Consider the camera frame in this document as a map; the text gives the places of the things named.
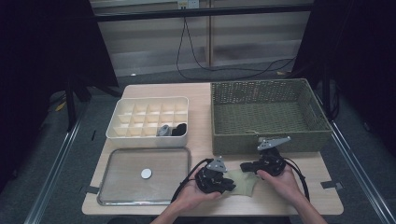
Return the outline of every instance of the black cable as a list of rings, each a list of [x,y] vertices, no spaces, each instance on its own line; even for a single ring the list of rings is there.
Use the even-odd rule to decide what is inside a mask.
[[[191,181],[190,180],[190,176],[195,172],[195,170],[204,162],[210,163],[212,162],[213,159],[204,159],[200,162],[198,162],[198,164],[192,168],[192,170],[189,172],[189,174],[186,176],[186,178],[184,178],[184,180],[180,183],[180,185],[178,186],[178,188],[175,191],[174,196],[172,197],[171,203],[175,201],[175,199],[177,198],[178,194],[183,190],[184,186]]]
[[[179,69],[179,67],[178,67],[178,59],[179,59],[179,55],[180,55],[180,49],[181,49],[181,45],[182,45],[182,43],[183,43],[183,36],[184,36],[184,32],[185,32],[186,28],[187,28],[187,33],[188,33],[188,37],[189,37],[189,40],[190,40],[190,47],[191,47],[192,55],[193,55],[193,57],[194,57],[195,62],[196,62],[202,69],[204,69],[204,70],[206,70],[206,71],[209,71],[209,72],[226,71],[226,70],[239,70],[239,71],[254,71],[254,72],[259,72],[259,73],[256,73],[256,74],[253,74],[253,75],[250,75],[250,76],[246,76],[246,77],[232,78],[232,80],[238,80],[238,79],[243,79],[243,78],[255,77],[255,76],[261,75],[261,74],[263,74],[263,73],[265,73],[265,72],[270,72],[270,71],[275,71],[275,70],[282,69],[282,68],[286,67],[288,64],[290,64],[292,61],[294,61],[294,59],[296,58],[296,57],[294,57],[294,58],[292,58],[292,59],[280,59],[280,60],[273,61],[273,62],[271,62],[270,65],[268,65],[268,67],[267,67],[266,69],[264,69],[264,70],[261,70],[261,69],[250,69],[250,68],[219,68],[219,69],[205,68],[205,67],[201,66],[201,64],[200,64],[200,63],[198,62],[198,60],[196,59],[195,52],[194,52],[193,45],[192,45],[192,41],[191,41],[191,35],[190,35],[189,25],[187,24],[186,18],[184,18],[183,31],[182,31],[182,33],[181,33],[180,44],[179,44],[179,46],[178,46],[178,51],[177,51],[177,62],[176,62],[176,65],[177,65],[177,71],[180,73],[180,75],[181,75],[182,77],[184,77],[184,78],[186,78],[186,79],[191,79],[191,80],[206,80],[206,78],[186,77],[186,76],[184,76],[184,75],[182,74],[182,72],[180,71],[180,69]],[[282,65],[281,67],[278,67],[278,68],[270,69],[271,66],[272,66],[274,63],[277,63],[277,62],[280,62],[280,61],[285,61],[285,60],[288,60],[288,62],[287,62],[286,64],[284,64],[284,65]]]
[[[285,161],[285,163],[287,165],[289,165],[297,173],[297,175],[300,177],[301,183],[303,184],[305,198],[308,201],[310,201],[309,191],[308,191],[308,186],[306,185],[305,176],[303,176],[303,174],[301,173],[300,168],[298,168],[297,164],[294,161],[292,161],[292,163],[294,163],[296,165],[296,167],[293,164],[291,164],[290,162],[288,162],[288,161]]]

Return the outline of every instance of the wicker basket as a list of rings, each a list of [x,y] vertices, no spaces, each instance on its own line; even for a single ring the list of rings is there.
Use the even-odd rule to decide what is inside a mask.
[[[319,151],[332,135],[306,79],[211,84],[213,153],[258,153],[259,138],[291,138],[281,152]]]

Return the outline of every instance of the stainless steel tray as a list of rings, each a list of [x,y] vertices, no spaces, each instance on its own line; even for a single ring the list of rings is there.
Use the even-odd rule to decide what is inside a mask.
[[[189,170],[190,152],[185,147],[116,149],[108,159],[97,201],[101,205],[169,204]]]

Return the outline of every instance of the gray carpet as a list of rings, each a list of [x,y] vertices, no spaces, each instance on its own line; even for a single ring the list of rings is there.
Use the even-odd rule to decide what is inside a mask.
[[[284,62],[279,62],[274,67],[280,66],[282,63]],[[268,64],[241,66],[264,69],[266,65]],[[282,71],[288,70],[291,70],[291,64],[282,69]],[[193,69],[184,71],[183,74],[199,79],[186,79],[177,72],[120,77],[120,87],[114,88],[114,90],[122,92],[125,86],[132,84],[214,81],[230,77],[251,76],[257,73],[237,70],[210,73],[202,69]],[[265,78],[282,78],[282,76],[272,72],[257,75],[251,79]],[[110,216],[86,216],[81,212],[85,196],[80,193],[80,188],[91,182],[93,171],[106,140],[107,125],[114,106],[119,100],[95,88],[90,88],[90,92],[92,99],[82,118],[78,135],[67,155],[41,223],[107,223],[113,218]],[[59,94],[61,92],[54,94],[53,100],[57,99]],[[45,182],[50,167],[62,146],[67,129],[67,111],[66,109],[59,112],[54,111],[56,105],[49,108],[49,115],[43,124],[41,134],[29,160],[20,169],[18,178],[9,181],[0,195],[0,223],[23,223]],[[82,103],[77,101],[77,111],[81,107]],[[369,133],[364,129],[358,113],[344,98],[341,98],[340,114],[336,123],[365,171],[394,210],[396,200],[393,186],[396,182],[396,159],[390,156],[374,133]],[[335,143],[329,142],[321,150],[321,153],[332,179],[342,182],[344,185],[344,188],[340,189],[338,193],[345,212],[341,216],[326,216],[325,218],[331,223],[381,223]],[[150,221],[150,217],[129,218],[134,218],[136,223],[149,223]],[[225,223],[226,220],[223,219],[223,221],[218,221],[218,223]],[[292,223],[301,223],[297,217],[292,217],[291,221]]]

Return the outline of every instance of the forearm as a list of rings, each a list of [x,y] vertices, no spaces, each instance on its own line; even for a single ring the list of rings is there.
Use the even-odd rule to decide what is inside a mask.
[[[151,224],[173,223],[181,212],[182,208],[177,203],[171,203],[157,218],[155,218],[155,220],[151,222]]]
[[[301,193],[297,194],[291,204],[297,210],[304,224],[327,223],[317,209]]]

